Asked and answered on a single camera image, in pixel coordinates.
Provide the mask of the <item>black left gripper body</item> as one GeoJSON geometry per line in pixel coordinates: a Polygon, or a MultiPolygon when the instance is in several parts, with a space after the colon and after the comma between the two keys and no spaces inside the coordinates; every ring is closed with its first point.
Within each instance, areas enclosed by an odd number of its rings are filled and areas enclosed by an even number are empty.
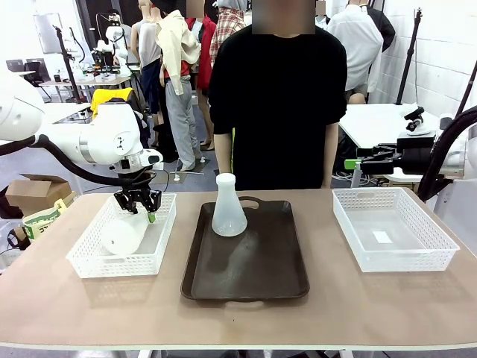
{"type": "Polygon", "coordinates": [[[150,186],[150,183],[155,176],[156,172],[152,170],[151,166],[140,169],[138,172],[118,174],[119,179],[126,182],[127,185],[121,186],[116,192],[116,195],[122,195],[125,194],[126,191],[132,191],[135,189],[140,189],[146,196],[156,195],[156,191],[150,186]]]}

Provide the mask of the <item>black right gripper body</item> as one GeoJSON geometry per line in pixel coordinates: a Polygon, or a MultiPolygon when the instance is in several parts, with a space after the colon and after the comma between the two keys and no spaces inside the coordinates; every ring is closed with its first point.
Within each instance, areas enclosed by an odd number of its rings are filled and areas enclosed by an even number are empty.
{"type": "Polygon", "coordinates": [[[429,167],[435,136],[404,136],[397,139],[394,167],[406,175],[424,175],[429,167]]]}

